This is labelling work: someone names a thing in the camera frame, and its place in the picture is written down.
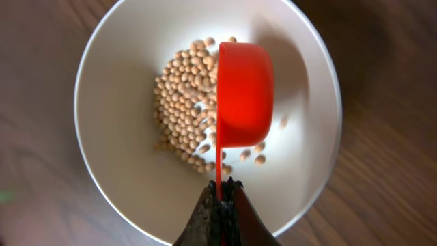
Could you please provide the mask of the red plastic measuring scoop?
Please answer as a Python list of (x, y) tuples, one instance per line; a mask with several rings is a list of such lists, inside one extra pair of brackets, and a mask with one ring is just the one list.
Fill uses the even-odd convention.
[(222, 42), (217, 75), (216, 196), (221, 200), (222, 149), (254, 146), (270, 130), (274, 70), (261, 46)]

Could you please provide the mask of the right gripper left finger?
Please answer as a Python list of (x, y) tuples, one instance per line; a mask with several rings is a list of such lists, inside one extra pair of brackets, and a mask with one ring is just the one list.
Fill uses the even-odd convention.
[(216, 183), (211, 180), (201, 192), (188, 223), (173, 246), (219, 246), (219, 217)]

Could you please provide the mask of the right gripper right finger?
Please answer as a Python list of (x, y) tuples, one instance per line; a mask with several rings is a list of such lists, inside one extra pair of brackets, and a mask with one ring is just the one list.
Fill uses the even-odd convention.
[(229, 177), (222, 182), (222, 243), (225, 246), (281, 246), (259, 218), (243, 183)]

